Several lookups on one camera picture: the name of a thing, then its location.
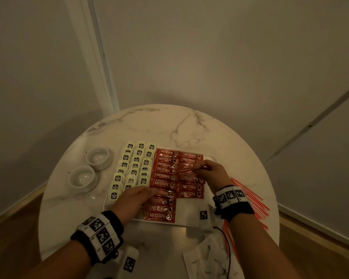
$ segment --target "white tray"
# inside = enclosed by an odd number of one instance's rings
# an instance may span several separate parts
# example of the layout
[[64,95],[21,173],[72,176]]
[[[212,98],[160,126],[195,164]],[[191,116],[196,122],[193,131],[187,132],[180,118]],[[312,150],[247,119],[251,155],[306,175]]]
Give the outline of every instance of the white tray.
[[[174,150],[174,149],[168,149],[157,146],[159,149],[169,150],[169,151],[181,151],[181,150]],[[214,162],[217,162],[216,158],[212,155],[203,154],[203,153],[197,153],[197,152],[189,152],[191,154],[199,154],[203,155],[203,159],[209,159]],[[109,209],[108,206],[106,206],[107,202],[107,196],[106,194],[105,202],[103,204],[104,210]],[[175,225],[175,226],[183,226],[183,227],[199,227],[199,208],[204,207],[206,204],[210,204],[214,206],[213,202],[213,194],[211,190],[209,189],[208,184],[206,183],[204,185],[204,198],[203,199],[188,199],[188,198],[178,198],[176,201],[176,215],[175,215],[175,221],[174,223],[167,223],[167,222],[160,222],[160,221],[153,221],[153,220],[143,220],[139,218],[133,218],[133,220],[137,221],[144,221],[144,222],[155,222],[160,224],[167,224],[167,225]]]

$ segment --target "round table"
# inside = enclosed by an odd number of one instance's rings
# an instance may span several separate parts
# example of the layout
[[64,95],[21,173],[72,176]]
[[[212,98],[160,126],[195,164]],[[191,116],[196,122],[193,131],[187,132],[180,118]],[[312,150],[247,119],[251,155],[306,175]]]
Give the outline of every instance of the round table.
[[[264,199],[270,216],[262,220],[268,233],[279,242],[279,215],[269,177],[258,157],[233,130],[215,118],[190,108],[154,104],[128,108],[102,119],[78,137],[51,174],[39,216],[42,259],[70,239],[77,225],[103,211],[103,203],[115,166],[127,141],[143,140],[158,147],[213,155],[234,177]],[[69,171],[87,165],[85,151],[105,146],[113,152],[110,167],[100,171],[95,189],[75,194],[68,185]],[[187,278],[182,251],[199,243],[186,228],[132,221],[123,234],[125,242],[138,248],[135,274],[142,278]],[[106,267],[97,264],[88,278],[103,278]]]

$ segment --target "cup rim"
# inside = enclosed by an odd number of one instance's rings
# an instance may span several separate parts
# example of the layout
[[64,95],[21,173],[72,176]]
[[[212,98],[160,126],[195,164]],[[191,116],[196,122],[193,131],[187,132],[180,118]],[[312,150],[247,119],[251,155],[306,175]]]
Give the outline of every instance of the cup rim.
[[[86,168],[86,169],[88,169],[88,170],[91,169],[92,172],[93,172],[93,176],[92,176],[92,179],[88,182],[88,184],[86,184],[86,185],[84,185],[84,186],[78,186],[78,187],[77,187],[77,186],[74,186],[74,185],[72,184],[72,182],[70,181],[70,176],[71,176],[71,174],[72,174],[76,169],[80,169],[80,168]],[[68,175],[68,184],[69,184],[71,187],[73,187],[73,188],[81,189],[81,188],[84,188],[84,187],[86,187],[86,186],[89,186],[90,183],[93,182],[95,176],[96,176],[96,173],[94,172],[94,169],[93,169],[92,167],[90,167],[90,166],[88,166],[88,165],[81,165],[81,166],[75,167],[73,170],[71,170],[70,174]]]
[[[92,150],[97,150],[97,149],[106,150],[106,151],[107,151],[107,156],[106,156],[106,158],[105,158],[103,161],[101,161],[100,163],[92,163],[92,162],[90,162],[90,161],[88,160],[88,153],[90,153]],[[87,151],[87,153],[85,154],[85,160],[87,161],[87,163],[89,163],[89,164],[91,164],[91,165],[100,165],[100,164],[103,164],[105,161],[107,161],[107,160],[109,159],[109,156],[110,156],[110,151],[109,151],[109,149],[107,149],[107,148],[105,148],[105,147],[94,147],[94,148],[89,149],[89,150]]]

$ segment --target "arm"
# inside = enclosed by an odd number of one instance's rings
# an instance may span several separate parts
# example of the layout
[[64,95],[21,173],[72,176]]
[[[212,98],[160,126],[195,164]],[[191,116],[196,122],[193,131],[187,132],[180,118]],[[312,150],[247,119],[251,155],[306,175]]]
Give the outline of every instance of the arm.
[[[201,161],[194,166],[194,171],[207,180],[214,194],[231,184],[221,164]],[[255,215],[239,213],[229,225],[246,279],[301,278]]]
[[[125,190],[112,206],[111,211],[125,226],[139,211],[147,214],[156,204],[153,196],[155,188],[143,186]],[[79,279],[85,278],[91,269],[91,261],[84,246],[78,241],[71,240],[65,246],[42,261],[28,272],[28,279]]]

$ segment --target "baseboard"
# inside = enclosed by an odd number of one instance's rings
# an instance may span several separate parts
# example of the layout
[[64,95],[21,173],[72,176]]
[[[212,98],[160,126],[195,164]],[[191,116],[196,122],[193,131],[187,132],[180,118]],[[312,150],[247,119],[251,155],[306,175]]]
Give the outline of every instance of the baseboard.
[[44,193],[45,188],[47,186],[47,182],[44,182],[39,187],[37,187],[35,190],[33,190],[31,193],[29,193],[27,196],[25,196],[22,200],[15,203],[13,206],[11,206],[9,209],[4,211],[0,214],[0,224],[8,220],[12,215],[14,215],[17,211],[19,211],[21,208],[28,205],[31,201],[33,201],[35,198],[40,196],[42,193]]
[[281,204],[278,204],[278,210],[349,246],[349,238],[346,238],[345,236],[327,228],[326,226],[323,226]]

